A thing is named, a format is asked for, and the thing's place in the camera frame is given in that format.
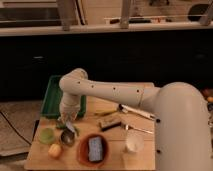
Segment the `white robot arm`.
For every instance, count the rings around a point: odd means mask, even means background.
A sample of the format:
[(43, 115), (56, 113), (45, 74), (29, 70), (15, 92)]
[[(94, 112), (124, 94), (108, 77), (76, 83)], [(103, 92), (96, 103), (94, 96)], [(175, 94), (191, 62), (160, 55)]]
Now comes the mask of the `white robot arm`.
[(194, 86), (174, 82), (159, 88), (92, 81), (82, 68), (62, 76), (59, 86), (64, 120), (76, 117), (82, 95), (154, 114), (156, 171), (213, 171), (207, 102)]

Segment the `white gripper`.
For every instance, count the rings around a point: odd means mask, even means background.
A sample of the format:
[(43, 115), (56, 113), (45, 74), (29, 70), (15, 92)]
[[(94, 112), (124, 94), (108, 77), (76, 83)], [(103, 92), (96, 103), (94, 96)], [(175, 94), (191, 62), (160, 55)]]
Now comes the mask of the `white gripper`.
[(59, 105), (59, 112), (63, 122), (74, 121), (80, 111), (81, 98), (76, 95), (63, 94)]

